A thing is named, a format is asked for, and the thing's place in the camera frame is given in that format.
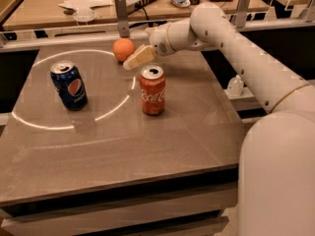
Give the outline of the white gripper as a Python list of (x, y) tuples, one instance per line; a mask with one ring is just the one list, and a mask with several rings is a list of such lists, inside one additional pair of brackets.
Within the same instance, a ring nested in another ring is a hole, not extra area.
[(153, 61), (156, 55), (170, 55), (171, 47), (168, 41), (169, 24), (153, 28), (146, 28), (150, 45), (142, 44), (136, 51), (123, 62), (123, 67), (130, 71)]

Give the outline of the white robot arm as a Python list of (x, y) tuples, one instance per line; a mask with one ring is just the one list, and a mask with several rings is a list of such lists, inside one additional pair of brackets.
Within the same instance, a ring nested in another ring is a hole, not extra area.
[(239, 236), (315, 236), (315, 87), (240, 34), (214, 3), (150, 30), (150, 43), (124, 63), (156, 55), (219, 50), (265, 109), (240, 153)]

